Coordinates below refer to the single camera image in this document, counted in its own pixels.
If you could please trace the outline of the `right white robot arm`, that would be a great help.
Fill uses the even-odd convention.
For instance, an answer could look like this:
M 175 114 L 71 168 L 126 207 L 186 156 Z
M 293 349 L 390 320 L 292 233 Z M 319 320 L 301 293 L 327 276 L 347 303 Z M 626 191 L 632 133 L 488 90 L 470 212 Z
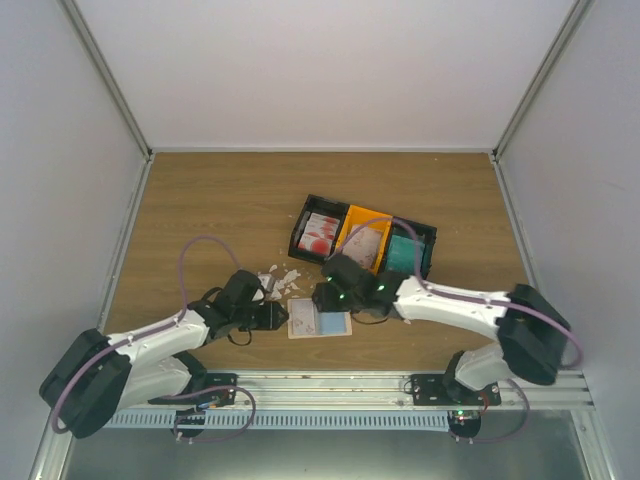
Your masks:
M 430 283 L 419 275 L 373 274 L 344 254 L 330 257 L 321 273 L 324 280 L 312 295 L 321 312 L 432 321 L 490 339 L 489 345 L 460 351 L 449 361 L 441 387 L 456 405 L 508 379 L 554 384 L 566 345 L 574 338 L 569 323 L 529 285 L 519 284 L 511 292 L 465 290 Z

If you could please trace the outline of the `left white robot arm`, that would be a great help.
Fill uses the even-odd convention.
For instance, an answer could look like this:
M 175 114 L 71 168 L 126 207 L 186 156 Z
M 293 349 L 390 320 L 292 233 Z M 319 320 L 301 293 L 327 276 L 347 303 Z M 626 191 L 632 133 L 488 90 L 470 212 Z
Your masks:
M 252 335 L 285 324 L 285 308 L 268 297 L 272 284 L 268 275 L 238 270 L 167 319 L 120 334 L 82 332 L 39 389 L 52 430 L 82 439 L 137 405 L 191 415 L 232 404 L 236 375 L 213 375 L 192 353 L 235 331 Z

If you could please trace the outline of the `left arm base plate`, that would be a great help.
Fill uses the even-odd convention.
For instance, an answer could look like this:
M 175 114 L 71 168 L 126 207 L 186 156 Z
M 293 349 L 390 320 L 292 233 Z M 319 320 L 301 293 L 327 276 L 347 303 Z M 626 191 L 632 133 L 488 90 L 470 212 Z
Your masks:
M 175 396 L 158 397 L 148 401 L 154 407 L 173 410 L 170 431 L 178 443 L 203 443 L 205 420 L 210 410 L 235 403 L 236 373 L 200 373 Z

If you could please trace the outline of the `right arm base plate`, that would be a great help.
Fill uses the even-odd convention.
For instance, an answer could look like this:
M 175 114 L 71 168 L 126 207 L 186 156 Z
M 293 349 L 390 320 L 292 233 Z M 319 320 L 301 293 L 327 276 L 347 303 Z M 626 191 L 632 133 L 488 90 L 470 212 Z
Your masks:
M 473 391 L 449 382 L 445 374 L 411 374 L 403 389 L 411 395 L 414 406 L 444 409 L 449 431 L 457 439 L 474 440 L 488 409 L 502 404 L 497 383 Z

